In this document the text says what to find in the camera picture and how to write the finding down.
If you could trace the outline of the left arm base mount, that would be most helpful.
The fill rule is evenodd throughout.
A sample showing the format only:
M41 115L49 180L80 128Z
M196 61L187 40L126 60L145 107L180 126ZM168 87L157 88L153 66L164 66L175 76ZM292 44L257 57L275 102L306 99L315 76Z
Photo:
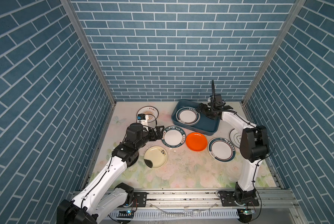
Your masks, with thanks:
M118 208L140 208L140 207L146 207L146 201L147 201L147 192L134 192L133 196L128 196L127 200Z

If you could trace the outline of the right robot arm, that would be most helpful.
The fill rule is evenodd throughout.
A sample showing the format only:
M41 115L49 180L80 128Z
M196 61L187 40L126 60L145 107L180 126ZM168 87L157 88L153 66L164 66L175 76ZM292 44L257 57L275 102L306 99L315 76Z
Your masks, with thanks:
M209 119L220 119L230 124L241 134L239 150L244 163L241 176L236 183L234 200L237 204L243 205L256 198L255 181L259 166L270 153L267 128L239 116L231 106L226 105L220 94L213 93L209 102L200 103L196 111Z

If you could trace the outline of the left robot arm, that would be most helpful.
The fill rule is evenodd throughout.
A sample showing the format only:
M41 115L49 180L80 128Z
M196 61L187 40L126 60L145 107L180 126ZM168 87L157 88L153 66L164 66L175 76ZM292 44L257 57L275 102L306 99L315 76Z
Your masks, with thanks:
M113 210L130 205L134 199L133 187L120 183L106 196L115 180L139 158L139 149L150 141L162 139L164 126L151 128L132 123L124 140L112 151L103 170L72 200L63 200L57 208L58 224L99 224Z

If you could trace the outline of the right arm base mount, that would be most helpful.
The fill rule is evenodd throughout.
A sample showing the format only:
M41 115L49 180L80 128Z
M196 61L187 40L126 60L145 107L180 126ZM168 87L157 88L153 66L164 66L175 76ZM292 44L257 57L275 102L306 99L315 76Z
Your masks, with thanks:
M221 190L217 192L217 196L220 198L223 207L260 206L256 190L246 192L239 190L234 192Z

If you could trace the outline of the green rim lettered plate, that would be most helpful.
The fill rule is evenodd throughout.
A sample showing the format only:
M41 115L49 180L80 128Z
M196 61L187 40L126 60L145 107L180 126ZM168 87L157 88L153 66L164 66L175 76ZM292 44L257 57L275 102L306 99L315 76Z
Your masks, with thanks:
M162 143L170 148L182 146L186 140L186 133L177 126L169 126L163 130Z

